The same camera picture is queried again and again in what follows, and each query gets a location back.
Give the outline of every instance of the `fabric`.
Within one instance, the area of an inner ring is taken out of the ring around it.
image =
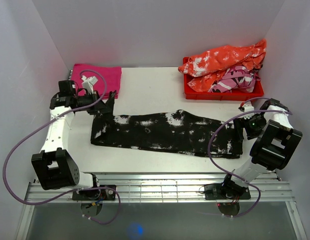
[[[98,114],[93,120],[91,144],[206,157],[208,142],[221,124],[184,110],[148,115]],[[239,158],[242,141],[236,136],[233,124],[225,126],[212,144],[212,155]]]
[[[211,86],[209,92],[227,93],[238,88],[244,93],[251,93],[254,90],[255,81],[259,80],[256,70],[248,71],[244,66],[232,66],[226,70],[220,81]]]
[[[191,56],[178,70],[194,77],[188,83],[194,91],[207,92],[214,82],[221,80],[230,67],[244,66],[248,71],[260,69],[265,54],[265,39],[251,46],[226,45]]]
[[[117,91],[117,94],[115,98],[118,97],[118,93],[120,90],[120,78],[121,78],[121,67],[116,66],[116,67],[103,67],[103,66],[93,66],[89,64],[80,64],[77,63],[74,65],[73,68],[73,74],[71,76],[71,80],[75,81],[76,84],[76,89],[78,90],[79,88],[82,88],[82,80],[80,78],[80,72],[83,70],[94,70],[98,73],[100,73],[106,80],[107,83],[107,91],[106,94],[104,95],[103,99],[108,99],[109,93]],[[93,72],[86,71],[83,73],[84,76],[87,78],[95,76]],[[99,76],[96,76],[98,78],[98,81],[94,85],[94,90],[97,90],[98,93],[101,95],[104,92],[104,82],[102,79],[100,79]],[[85,91],[79,92],[79,96],[83,96],[85,94]]]

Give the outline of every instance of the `blue light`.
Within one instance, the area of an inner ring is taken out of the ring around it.
[[[131,240],[139,240],[143,235],[144,229],[139,223],[133,222],[127,228],[127,235]]]

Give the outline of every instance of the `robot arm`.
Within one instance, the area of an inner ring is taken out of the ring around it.
[[[51,119],[57,120],[49,126],[46,141],[40,153],[33,154],[32,165],[45,190],[97,187],[98,180],[94,174],[79,171],[77,164],[69,154],[68,140],[76,109],[94,103],[100,96],[97,91],[89,91],[84,96],[77,96],[74,82],[71,80],[60,81],[59,90],[50,103]],[[87,111],[91,115],[112,113],[111,101],[107,103],[99,101],[93,107],[79,109],[79,111]],[[71,109],[75,111],[58,117]]]
[[[242,106],[239,109],[251,111],[251,106]],[[205,187],[206,199],[249,199],[247,195],[248,185],[262,173],[283,169],[294,153],[302,133],[295,130],[289,123],[287,114],[288,108],[279,101],[270,99],[266,101],[261,110],[279,110],[283,113],[265,112],[251,115],[246,118],[238,118],[234,121],[235,128],[241,133],[245,128],[247,138],[257,137],[251,151],[250,158],[234,174],[244,178],[246,181],[227,174],[224,182],[220,185],[212,184]]]

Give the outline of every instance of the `white table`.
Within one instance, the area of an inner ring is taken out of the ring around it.
[[[123,68],[114,114],[143,115],[183,109],[197,116],[225,121],[240,113],[240,102],[186,100],[183,91],[183,75],[176,67]],[[69,152],[81,172],[221,172],[206,157],[92,145],[92,120],[86,112],[78,112],[72,123]],[[249,157],[253,143],[254,140],[244,141],[241,158],[216,158],[216,162],[228,170],[241,166]]]

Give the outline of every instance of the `red tray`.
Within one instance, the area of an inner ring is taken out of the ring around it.
[[[183,58],[183,64],[188,61],[188,57]],[[253,92],[245,93],[238,89],[232,90],[232,92],[196,92],[188,86],[193,77],[188,74],[184,74],[184,91],[186,99],[195,100],[224,100],[224,101],[246,101],[255,97],[262,97],[264,95],[263,88],[260,81],[256,81]]]

